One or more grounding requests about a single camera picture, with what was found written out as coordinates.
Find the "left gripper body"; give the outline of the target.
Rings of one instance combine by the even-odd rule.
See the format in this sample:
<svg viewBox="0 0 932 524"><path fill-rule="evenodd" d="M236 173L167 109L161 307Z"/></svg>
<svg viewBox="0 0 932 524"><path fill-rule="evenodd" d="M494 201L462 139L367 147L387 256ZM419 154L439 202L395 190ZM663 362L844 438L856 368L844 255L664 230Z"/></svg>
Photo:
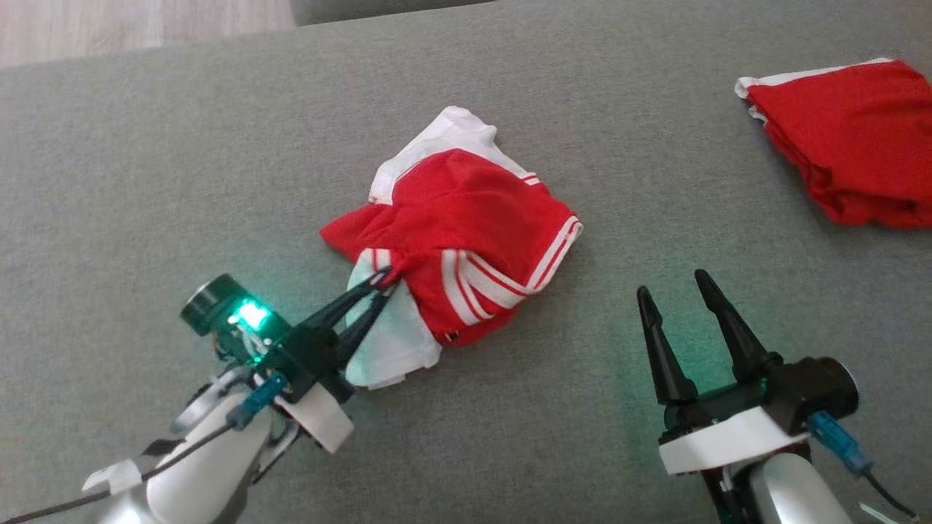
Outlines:
<svg viewBox="0 0 932 524"><path fill-rule="evenodd" d="M230 299L218 315L219 354L247 366L254 387L275 394L270 407L329 453L354 431L342 407L354 388L347 363L336 362L343 321L333 330L291 325L256 298Z"/></svg>

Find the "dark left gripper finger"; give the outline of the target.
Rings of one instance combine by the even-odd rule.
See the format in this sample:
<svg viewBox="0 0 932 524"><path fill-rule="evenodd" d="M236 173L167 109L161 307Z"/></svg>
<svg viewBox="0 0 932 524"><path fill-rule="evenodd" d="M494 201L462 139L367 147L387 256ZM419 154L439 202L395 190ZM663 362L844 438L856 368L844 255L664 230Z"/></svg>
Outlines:
<svg viewBox="0 0 932 524"><path fill-rule="evenodd" d="M360 302L366 301L370 292L394 285L389 283L389 277L392 275L392 268L377 269L369 278L353 286L352 289L343 292L338 298L326 304L319 311L314 312L309 318L304 319L302 326L306 328L328 328L334 329L337 324L346 318L347 313L352 311L354 306Z"/></svg>
<svg viewBox="0 0 932 524"><path fill-rule="evenodd" d="M382 315L387 302L390 301L396 289L397 285L390 285L370 292L370 296L366 296L366 298L370 298L370 301L363 313L354 321L349 322L339 335L339 345L336 346L336 362L350 362L352 360L352 356L358 352L364 338L371 331L379 316Z"/></svg>

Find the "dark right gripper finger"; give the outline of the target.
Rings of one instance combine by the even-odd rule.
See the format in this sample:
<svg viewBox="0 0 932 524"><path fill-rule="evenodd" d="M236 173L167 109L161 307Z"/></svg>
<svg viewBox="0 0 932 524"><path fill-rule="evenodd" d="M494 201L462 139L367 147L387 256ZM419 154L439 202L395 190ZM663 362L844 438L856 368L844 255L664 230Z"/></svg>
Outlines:
<svg viewBox="0 0 932 524"><path fill-rule="evenodd" d="M732 374L739 384L765 378L783 364L781 355L766 351L750 327L705 269L696 269L695 281L706 308L716 316L732 359Z"/></svg>
<svg viewBox="0 0 932 524"><path fill-rule="evenodd" d="M636 298L657 402L665 407L692 402L698 395L695 382L686 377L667 341L663 316L649 289L640 286Z"/></svg>

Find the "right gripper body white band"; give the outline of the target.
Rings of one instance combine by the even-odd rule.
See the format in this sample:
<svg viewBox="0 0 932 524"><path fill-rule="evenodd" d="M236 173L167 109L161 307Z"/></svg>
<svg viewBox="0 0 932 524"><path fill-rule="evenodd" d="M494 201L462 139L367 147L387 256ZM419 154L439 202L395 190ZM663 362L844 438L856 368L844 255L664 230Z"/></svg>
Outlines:
<svg viewBox="0 0 932 524"><path fill-rule="evenodd" d="M665 411L659 454L667 475L719 469L766 456L809 438L783 431L765 411L768 375L697 394L678 362L662 365L658 402Z"/></svg>

